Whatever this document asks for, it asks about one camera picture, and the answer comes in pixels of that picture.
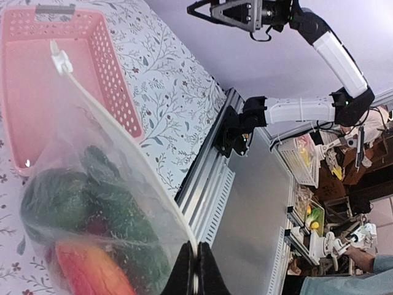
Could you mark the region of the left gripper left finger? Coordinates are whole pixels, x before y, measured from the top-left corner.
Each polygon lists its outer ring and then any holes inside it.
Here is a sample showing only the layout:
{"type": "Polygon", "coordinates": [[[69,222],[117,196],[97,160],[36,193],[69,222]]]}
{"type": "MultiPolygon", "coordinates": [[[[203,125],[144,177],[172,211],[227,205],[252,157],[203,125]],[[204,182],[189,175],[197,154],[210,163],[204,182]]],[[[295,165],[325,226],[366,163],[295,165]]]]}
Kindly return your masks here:
{"type": "Polygon", "coordinates": [[[161,295],[192,295],[195,255],[190,242],[181,246],[174,267],[161,295]]]}

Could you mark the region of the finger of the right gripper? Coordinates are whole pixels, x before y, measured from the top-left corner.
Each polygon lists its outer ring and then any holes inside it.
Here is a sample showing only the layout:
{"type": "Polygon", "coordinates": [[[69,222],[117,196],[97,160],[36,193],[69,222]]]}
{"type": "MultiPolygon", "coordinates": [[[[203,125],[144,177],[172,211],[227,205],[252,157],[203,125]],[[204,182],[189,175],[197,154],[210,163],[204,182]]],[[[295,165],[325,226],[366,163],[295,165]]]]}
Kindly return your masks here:
{"type": "Polygon", "coordinates": [[[244,31],[255,31],[257,1],[227,1],[210,8],[213,18],[244,31]]]}
{"type": "Polygon", "coordinates": [[[187,6],[187,13],[191,16],[197,18],[211,18],[211,14],[204,14],[198,11],[198,9],[208,6],[209,8],[215,4],[213,0],[200,0],[196,1],[193,4],[187,6]]]}

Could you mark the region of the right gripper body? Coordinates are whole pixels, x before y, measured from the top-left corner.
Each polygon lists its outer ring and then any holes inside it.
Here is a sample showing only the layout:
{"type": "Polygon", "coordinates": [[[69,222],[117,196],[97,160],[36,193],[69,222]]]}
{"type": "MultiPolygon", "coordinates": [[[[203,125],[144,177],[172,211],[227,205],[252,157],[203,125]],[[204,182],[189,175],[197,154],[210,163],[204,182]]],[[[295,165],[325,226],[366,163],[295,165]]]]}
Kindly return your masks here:
{"type": "Polygon", "coordinates": [[[281,32],[291,16],[292,1],[257,1],[257,18],[254,32],[264,26],[281,32]]]}

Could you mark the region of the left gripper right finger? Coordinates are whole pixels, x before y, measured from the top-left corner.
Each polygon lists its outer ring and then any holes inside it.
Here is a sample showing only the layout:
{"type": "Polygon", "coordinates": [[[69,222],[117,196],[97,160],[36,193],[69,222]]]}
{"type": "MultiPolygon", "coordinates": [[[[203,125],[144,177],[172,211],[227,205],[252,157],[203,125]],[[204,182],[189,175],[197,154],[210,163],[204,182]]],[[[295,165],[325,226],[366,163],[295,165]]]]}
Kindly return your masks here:
{"type": "Polygon", "coordinates": [[[230,295],[222,278],[217,262],[207,242],[198,245],[197,272],[198,291],[200,295],[230,295]]]}

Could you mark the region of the red orange fake pepper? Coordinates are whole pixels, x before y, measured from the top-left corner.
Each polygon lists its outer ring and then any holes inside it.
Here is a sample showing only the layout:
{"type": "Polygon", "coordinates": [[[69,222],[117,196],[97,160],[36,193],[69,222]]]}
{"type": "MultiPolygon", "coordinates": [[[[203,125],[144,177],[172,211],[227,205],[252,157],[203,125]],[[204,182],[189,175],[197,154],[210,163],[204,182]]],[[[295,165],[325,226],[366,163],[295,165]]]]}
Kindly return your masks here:
{"type": "Polygon", "coordinates": [[[135,294],[122,269],[101,248],[72,240],[56,242],[55,253],[73,294],[135,294]]]}

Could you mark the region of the clear zip top bag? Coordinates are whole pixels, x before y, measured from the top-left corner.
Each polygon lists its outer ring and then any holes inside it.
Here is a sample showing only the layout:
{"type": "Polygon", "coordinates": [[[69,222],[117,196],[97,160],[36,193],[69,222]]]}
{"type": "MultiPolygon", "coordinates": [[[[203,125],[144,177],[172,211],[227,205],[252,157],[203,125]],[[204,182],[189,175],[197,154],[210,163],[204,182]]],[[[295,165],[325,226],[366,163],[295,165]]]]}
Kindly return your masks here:
{"type": "Polygon", "coordinates": [[[53,134],[20,217],[57,294],[193,294],[195,238],[134,138],[89,94],[55,41],[53,134]]]}

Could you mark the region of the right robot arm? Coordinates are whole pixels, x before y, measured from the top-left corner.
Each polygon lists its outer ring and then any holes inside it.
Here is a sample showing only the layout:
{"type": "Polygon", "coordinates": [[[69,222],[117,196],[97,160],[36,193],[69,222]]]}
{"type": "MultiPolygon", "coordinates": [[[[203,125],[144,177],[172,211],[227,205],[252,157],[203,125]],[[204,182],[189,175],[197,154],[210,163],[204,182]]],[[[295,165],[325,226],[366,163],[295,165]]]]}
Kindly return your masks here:
{"type": "Polygon", "coordinates": [[[211,60],[228,74],[216,78],[244,99],[224,132],[363,123],[375,100],[370,84],[332,27],[300,1],[195,1],[187,13],[219,42],[211,60]]]}

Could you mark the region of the green fake vegetable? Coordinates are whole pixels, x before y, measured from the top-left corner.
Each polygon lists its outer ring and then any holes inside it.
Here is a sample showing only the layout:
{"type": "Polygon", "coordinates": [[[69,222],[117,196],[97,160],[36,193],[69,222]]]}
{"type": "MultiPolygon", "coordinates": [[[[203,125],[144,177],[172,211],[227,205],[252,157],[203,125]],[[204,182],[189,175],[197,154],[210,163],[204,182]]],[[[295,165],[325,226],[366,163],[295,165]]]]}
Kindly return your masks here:
{"type": "Polygon", "coordinates": [[[29,237],[95,235],[139,294],[160,294],[171,267],[146,214],[101,149],[91,145],[79,160],[82,171],[49,168],[26,184],[20,216],[29,237]]]}

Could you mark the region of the floral table mat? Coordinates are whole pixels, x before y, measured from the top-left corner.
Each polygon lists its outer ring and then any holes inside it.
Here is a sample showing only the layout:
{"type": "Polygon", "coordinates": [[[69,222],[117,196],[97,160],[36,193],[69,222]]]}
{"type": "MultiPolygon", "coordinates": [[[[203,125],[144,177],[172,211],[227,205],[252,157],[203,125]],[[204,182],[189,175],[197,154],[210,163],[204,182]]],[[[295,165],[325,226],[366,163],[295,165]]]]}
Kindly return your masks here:
{"type": "MultiPolygon", "coordinates": [[[[76,1],[101,11],[139,110],[141,146],[171,197],[180,189],[226,96],[145,1],[76,1]]],[[[18,217],[23,180],[1,140],[1,293],[53,294],[46,266],[18,217]]]]}

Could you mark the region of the pink plastic basket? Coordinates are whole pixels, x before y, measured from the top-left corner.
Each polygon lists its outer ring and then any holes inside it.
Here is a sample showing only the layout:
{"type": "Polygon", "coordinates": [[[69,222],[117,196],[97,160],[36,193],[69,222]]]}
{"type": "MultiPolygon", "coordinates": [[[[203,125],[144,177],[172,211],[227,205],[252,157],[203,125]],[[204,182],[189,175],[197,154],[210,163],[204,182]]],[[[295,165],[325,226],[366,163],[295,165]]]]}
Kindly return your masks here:
{"type": "Polygon", "coordinates": [[[136,140],[139,114],[105,16],[75,5],[1,12],[1,114],[16,172],[28,176],[53,134],[56,97],[83,87],[136,140]]]}

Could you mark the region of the aluminium front rail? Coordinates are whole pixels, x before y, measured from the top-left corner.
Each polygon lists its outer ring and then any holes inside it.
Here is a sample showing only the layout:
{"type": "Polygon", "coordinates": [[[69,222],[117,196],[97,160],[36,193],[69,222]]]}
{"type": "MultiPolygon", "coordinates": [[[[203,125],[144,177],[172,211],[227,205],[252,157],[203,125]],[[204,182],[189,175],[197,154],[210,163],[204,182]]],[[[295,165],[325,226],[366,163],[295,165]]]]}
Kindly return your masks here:
{"type": "Polygon", "coordinates": [[[198,241],[208,242],[232,294],[279,294],[294,178],[258,128],[245,156],[222,156],[209,132],[176,196],[198,241]]]}

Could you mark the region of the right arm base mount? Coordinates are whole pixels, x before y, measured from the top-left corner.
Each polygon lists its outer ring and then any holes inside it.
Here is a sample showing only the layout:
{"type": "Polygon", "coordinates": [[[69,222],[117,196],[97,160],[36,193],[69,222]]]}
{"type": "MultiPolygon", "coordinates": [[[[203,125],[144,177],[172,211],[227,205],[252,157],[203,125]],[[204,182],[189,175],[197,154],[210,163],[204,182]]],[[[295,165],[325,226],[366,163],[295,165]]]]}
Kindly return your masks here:
{"type": "Polygon", "coordinates": [[[243,154],[247,151],[244,134],[250,134],[257,126],[258,118],[252,114],[238,114],[232,106],[224,111],[214,138],[214,147],[220,154],[229,158],[232,151],[243,154]]]}

